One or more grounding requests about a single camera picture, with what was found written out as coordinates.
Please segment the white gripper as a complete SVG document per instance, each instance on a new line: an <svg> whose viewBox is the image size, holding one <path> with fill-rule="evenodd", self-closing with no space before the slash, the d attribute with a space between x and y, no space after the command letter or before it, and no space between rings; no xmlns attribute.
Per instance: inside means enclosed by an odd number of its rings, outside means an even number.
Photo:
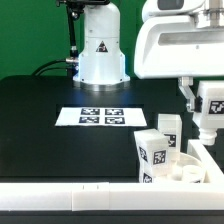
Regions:
<svg viewBox="0 0 224 224"><path fill-rule="evenodd" d="M195 111L192 77L224 76L224 0L146 0L134 72L141 79L174 78Z"/></svg>

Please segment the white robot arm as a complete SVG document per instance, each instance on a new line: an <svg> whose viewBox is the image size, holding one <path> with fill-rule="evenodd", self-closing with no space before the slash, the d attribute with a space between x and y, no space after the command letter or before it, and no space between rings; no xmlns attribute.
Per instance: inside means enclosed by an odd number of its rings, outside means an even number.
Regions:
<svg viewBox="0 0 224 224"><path fill-rule="evenodd" d="M140 79L177 78L197 109L190 86L195 77L224 76L224 0L146 0L134 52ZM119 11L113 4L84 9L84 50L74 81L100 91L125 83L119 47Z"/></svg>

